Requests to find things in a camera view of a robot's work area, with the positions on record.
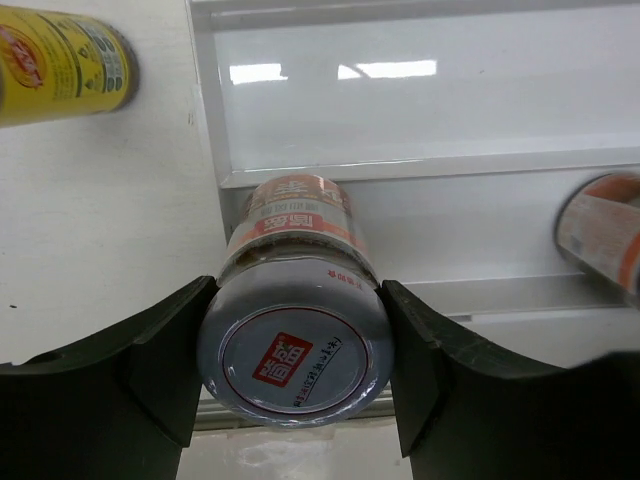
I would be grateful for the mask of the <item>short jar grey lid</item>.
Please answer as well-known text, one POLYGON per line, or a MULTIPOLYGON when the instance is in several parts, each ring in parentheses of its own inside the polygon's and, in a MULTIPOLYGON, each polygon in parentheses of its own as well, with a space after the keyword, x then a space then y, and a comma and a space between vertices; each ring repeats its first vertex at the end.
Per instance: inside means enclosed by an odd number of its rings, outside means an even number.
POLYGON ((391 323, 336 183, 262 183, 233 231, 197 340, 206 390, 261 425, 335 423, 370 405, 394 362, 391 323))

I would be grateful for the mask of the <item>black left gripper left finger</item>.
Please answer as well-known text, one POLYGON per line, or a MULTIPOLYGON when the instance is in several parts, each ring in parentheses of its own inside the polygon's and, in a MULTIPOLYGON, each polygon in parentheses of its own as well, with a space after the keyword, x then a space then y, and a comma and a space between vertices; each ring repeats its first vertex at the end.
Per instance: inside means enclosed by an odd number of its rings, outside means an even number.
POLYGON ((158 304, 21 365, 1 366, 4 479, 173 479, 201 392, 203 276, 158 304))

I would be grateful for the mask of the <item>short jar orange label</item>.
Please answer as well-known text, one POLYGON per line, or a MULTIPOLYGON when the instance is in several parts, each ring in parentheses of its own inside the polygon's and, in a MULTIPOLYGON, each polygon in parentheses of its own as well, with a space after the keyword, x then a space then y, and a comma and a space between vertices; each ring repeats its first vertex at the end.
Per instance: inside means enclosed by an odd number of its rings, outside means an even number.
POLYGON ((607 172, 580 185, 553 228, 559 254, 639 306, 639 174, 607 172))

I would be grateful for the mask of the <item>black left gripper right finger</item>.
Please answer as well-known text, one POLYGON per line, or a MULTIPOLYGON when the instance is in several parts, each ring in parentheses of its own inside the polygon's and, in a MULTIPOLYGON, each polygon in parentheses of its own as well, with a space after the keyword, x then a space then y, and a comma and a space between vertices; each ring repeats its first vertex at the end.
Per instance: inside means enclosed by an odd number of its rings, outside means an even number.
POLYGON ((639 355, 563 369, 508 350, 385 281, 402 455, 416 479, 635 479, 639 355))

